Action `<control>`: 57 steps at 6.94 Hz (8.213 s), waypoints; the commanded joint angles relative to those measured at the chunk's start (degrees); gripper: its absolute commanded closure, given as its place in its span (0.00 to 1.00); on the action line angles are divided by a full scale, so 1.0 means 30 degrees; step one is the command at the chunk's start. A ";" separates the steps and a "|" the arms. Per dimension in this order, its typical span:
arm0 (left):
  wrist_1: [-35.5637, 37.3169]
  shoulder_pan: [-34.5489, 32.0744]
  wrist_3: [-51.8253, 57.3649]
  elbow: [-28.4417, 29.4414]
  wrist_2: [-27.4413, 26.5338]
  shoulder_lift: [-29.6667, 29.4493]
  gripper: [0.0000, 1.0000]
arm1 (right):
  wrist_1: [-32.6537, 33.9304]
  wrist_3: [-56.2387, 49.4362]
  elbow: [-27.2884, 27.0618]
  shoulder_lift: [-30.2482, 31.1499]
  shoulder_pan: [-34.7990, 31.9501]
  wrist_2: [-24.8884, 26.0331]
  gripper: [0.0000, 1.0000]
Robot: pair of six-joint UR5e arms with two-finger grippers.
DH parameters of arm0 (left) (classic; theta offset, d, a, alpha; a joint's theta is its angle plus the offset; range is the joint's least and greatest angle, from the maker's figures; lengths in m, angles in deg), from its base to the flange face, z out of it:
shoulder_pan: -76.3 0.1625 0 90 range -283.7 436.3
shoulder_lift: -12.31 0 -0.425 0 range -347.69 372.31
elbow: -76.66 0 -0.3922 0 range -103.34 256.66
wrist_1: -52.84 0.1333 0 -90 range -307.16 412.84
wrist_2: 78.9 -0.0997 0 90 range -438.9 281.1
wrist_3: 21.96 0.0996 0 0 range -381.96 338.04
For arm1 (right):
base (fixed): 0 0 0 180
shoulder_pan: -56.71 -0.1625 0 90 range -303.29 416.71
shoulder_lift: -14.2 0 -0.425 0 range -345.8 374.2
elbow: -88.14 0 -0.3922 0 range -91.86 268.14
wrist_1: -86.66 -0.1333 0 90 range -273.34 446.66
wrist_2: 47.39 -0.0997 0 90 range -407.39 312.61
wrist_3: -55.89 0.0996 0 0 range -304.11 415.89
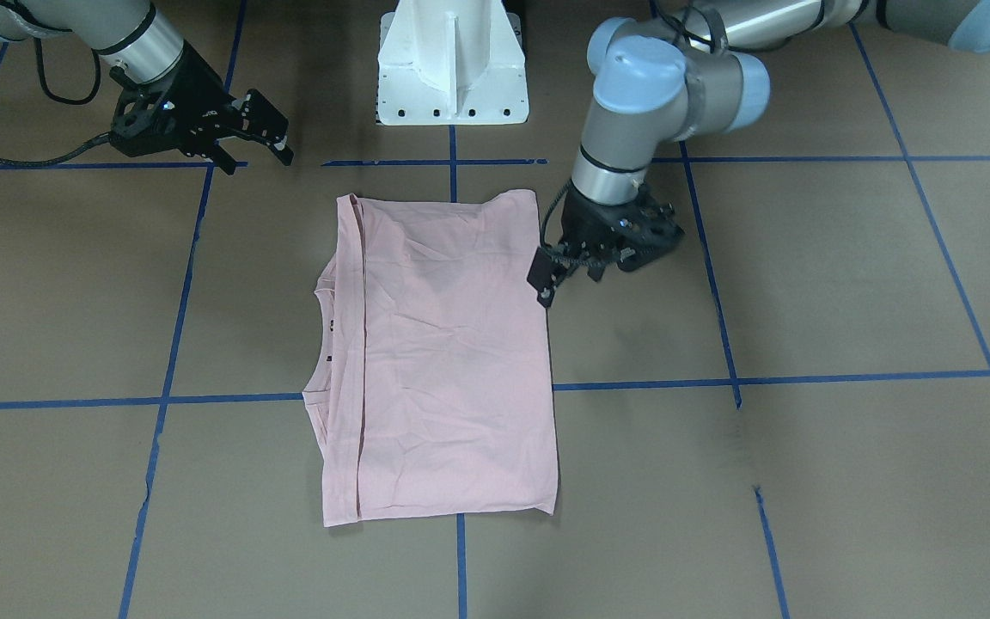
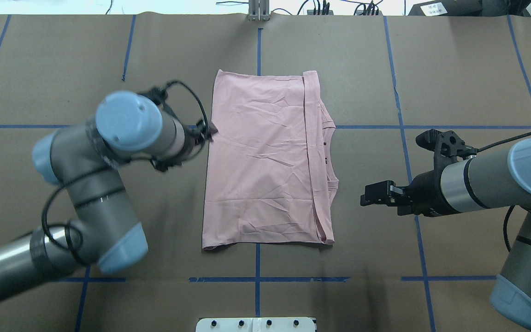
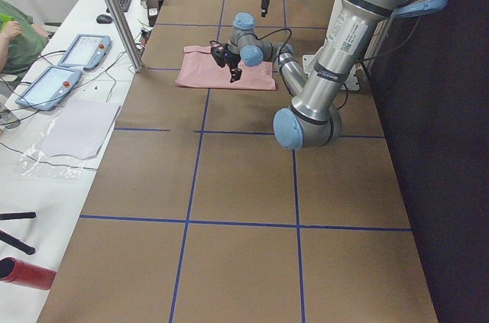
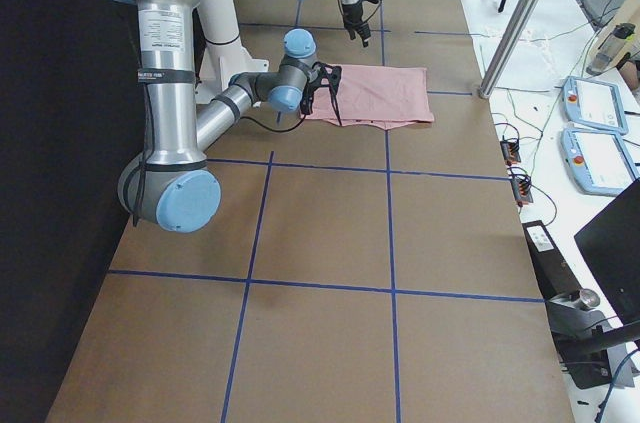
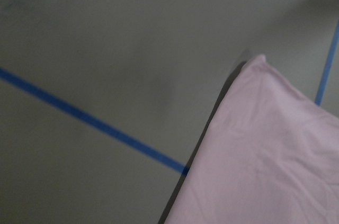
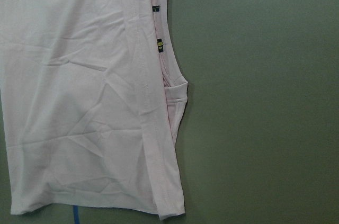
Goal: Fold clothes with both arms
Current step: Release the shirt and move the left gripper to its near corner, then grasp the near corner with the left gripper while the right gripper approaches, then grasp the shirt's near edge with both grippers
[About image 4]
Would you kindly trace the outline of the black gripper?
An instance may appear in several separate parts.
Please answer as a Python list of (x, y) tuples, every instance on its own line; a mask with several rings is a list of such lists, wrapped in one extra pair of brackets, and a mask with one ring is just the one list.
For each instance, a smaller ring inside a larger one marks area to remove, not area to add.
[(321, 86), (322, 77), (320, 75), (317, 75), (314, 79), (306, 83), (299, 107), (302, 118), (306, 118), (313, 113), (314, 94)]
[(370, 28), (363, 20), (362, 2), (358, 1), (353, 4), (342, 5), (342, 19), (344, 28), (348, 33), (357, 33), (360, 37), (362, 46), (367, 48), (371, 38)]

